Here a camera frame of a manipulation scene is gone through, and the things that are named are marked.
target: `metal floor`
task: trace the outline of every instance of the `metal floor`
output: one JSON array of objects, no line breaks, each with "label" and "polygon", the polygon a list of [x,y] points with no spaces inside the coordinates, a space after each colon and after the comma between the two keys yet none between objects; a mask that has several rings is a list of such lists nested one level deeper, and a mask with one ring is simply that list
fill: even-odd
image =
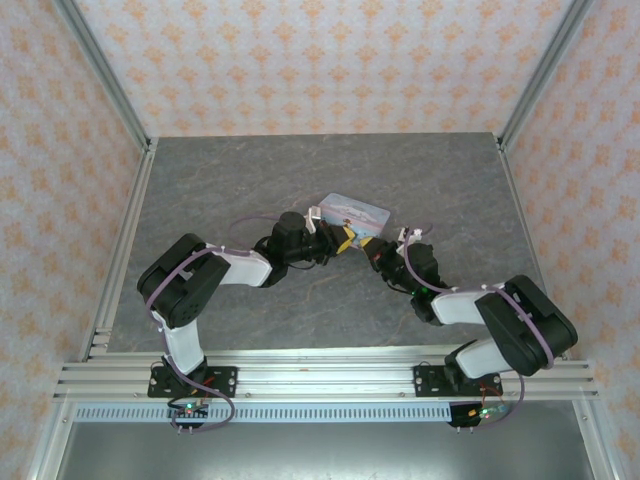
[{"label": "metal floor", "polygon": [[444,423],[169,425],[80,423],[59,480],[588,480],[570,402],[527,402],[473,435]]}]

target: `gray marble surface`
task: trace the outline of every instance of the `gray marble surface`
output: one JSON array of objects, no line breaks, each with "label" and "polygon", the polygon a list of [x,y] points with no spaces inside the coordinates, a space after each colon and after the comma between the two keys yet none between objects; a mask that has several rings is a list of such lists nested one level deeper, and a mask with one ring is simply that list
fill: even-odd
[{"label": "gray marble surface", "polygon": [[[391,211],[383,236],[407,223],[434,229],[450,285],[537,279],[515,203],[489,133],[163,138],[159,142],[109,351],[155,351],[160,340],[136,291],[140,274],[180,236],[229,245],[242,216],[304,213],[329,193]],[[239,225],[253,244],[270,222]],[[363,253],[291,270],[268,289],[221,286],[198,319],[205,349],[461,343],[483,328],[432,327],[415,317]]]}]

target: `wall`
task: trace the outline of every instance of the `wall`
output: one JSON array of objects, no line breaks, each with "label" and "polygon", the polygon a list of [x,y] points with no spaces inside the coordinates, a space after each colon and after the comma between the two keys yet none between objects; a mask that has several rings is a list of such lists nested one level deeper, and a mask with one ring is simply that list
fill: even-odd
[{"label": "wall", "polygon": [[501,132],[570,0],[80,0],[152,136]]},{"label": "wall", "polygon": [[0,463],[24,478],[139,158],[51,0],[0,2]]},{"label": "wall", "polygon": [[640,4],[596,0],[509,152],[547,287],[640,472]]}]

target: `black bracket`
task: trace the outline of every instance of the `black bracket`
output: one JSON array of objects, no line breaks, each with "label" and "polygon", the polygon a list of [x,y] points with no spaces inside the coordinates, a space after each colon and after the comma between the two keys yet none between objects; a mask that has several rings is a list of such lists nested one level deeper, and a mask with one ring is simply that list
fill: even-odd
[{"label": "black bracket", "polygon": [[[445,375],[445,367],[432,365],[416,365],[413,367],[413,386],[416,397],[481,397],[482,385],[495,389],[502,395],[500,375],[490,373],[473,380],[454,385]],[[484,395],[497,397],[498,395],[487,388]]]},{"label": "black bracket", "polygon": [[[238,367],[216,367],[207,366],[205,379],[210,379],[208,387],[224,393],[229,398],[236,396],[236,387],[238,384]],[[204,397],[206,392],[198,390],[192,393],[193,387],[181,382],[176,378],[170,366],[158,365],[151,369],[151,378],[149,379],[149,389],[147,396],[149,398],[182,398],[182,397]]]}]

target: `small box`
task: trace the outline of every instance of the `small box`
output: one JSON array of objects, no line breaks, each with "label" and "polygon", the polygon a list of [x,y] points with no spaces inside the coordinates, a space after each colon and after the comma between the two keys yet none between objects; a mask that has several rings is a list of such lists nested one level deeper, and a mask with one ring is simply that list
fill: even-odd
[{"label": "small box", "polygon": [[391,215],[388,210],[337,193],[327,195],[318,206],[322,212],[322,219],[327,223],[344,225],[356,234],[351,244],[354,247],[360,245],[362,238],[379,237]]}]

